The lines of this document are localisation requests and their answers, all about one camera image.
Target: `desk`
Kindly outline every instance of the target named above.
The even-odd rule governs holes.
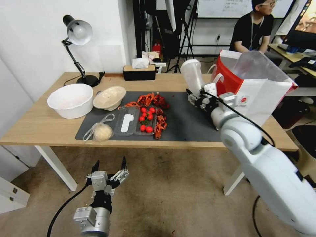
[[[64,73],[46,93],[27,111],[21,119],[0,139],[2,145],[33,145],[42,154],[55,172],[66,185],[76,190],[77,183],[60,162],[56,154],[49,146],[83,146],[83,147],[125,147],[125,148],[162,148],[162,149],[226,149],[221,142],[167,142],[167,141],[112,141],[96,142],[89,140],[76,140],[75,135],[84,119],[65,119],[48,107],[49,95],[63,86],[63,83],[78,73]],[[186,82],[181,74],[157,74],[154,81],[125,81],[122,76],[104,77],[101,83],[94,87],[94,95],[98,91],[111,86],[123,86],[127,91],[185,91]],[[276,147],[283,151],[296,151],[298,148],[289,136],[284,132],[277,121],[271,116],[263,125],[263,128],[273,137]],[[232,190],[242,176],[237,170],[226,186]]]
[[[299,60],[301,60],[304,57],[308,57],[304,53],[294,53],[294,54],[287,54],[283,49],[278,47],[278,44],[269,44],[268,48],[271,49],[273,52],[276,52],[278,55],[282,56],[286,61],[292,63],[295,63]],[[286,61],[283,61],[280,65],[280,68],[283,69],[283,67],[286,65]],[[316,72],[313,70],[310,70],[305,67],[299,67],[300,71],[302,71],[304,74],[311,75],[316,78]]]

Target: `black t-shirt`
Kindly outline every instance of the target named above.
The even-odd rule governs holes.
[[[260,24],[253,24],[253,41],[252,41],[252,49],[259,48],[259,41],[262,36],[269,36],[271,35],[272,26],[273,26],[273,16],[268,15],[264,17],[263,23],[260,27]],[[242,41],[242,45],[247,49],[250,48],[251,44],[251,13],[244,15],[240,18],[234,28],[233,38],[230,43],[230,49],[232,51],[235,50],[235,42]]]

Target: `gray carpet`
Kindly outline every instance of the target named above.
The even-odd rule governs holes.
[[[53,147],[80,189],[92,165],[116,172],[124,155],[130,176],[113,197],[110,236],[256,236],[251,209],[256,191],[245,180],[228,197],[222,188],[238,162],[228,151]],[[46,236],[58,208],[73,195],[41,159],[14,184],[31,196],[26,208],[0,215],[1,236]],[[55,222],[53,236],[79,236],[72,217],[89,205],[92,187],[73,200]],[[263,237],[296,236],[259,201]]]

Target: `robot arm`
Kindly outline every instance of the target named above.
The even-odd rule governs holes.
[[[237,157],[242,170],[269,209],[301,236],[316,235],[316,193],[288,157],[271,146],[251,122],[215,98],[193,95],[188,100],[211,116],[224,145]],[[220,101],[235,107],[236,96],[223,94]]]
[[[83,236],[107,237],[110,231],[110,214],[115,188],[129,175],[126,159],[123,158],[121,170],[107,175],[105,171],[95,171],[87,175],[87,182],[93,186],[94,201],[88,207],[77,208],[73,219],[81,228]]]

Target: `plastic tray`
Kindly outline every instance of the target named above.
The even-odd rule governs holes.
[[[124,121],[124,116],[126,114],[131,114],[134,116],[134,120],[129,123],[128,131],[126,133],[121,132],[121,128],[123,125]],[[115,125],[114,128],[114,134],[119,135],[119,136],[131,136],[134,134],[136,125],[138,122],[138,114],[139,114],[139,109],[136,107],[121,107],[118,115],[118,121]]]
[[[149,110],[150,108],[154,108],[157,111],[156,106],[146,107],[147,110]],[[128,131],[125,133],[122,133],[121,128],[123,125],[124,116],[126,114],[133,115],[134,120],[129,123]],[[142,135],[142,136],[152,136],[153,132],[147,133],[146,131],[145,132],[140,131],[141,123],[138,121],[138,119],[141,115],[142,115],[141,108],[138,109],[136,107],[122,107],[119,111],[118,120],[114,128],[114,134],[118,136],[131,136],[133,134]],[[149,124],[146,125],[146,127],[150,126],[154,129],[156,124],[157,124],[157,114],[154,113],[152,121],[150,121]]]

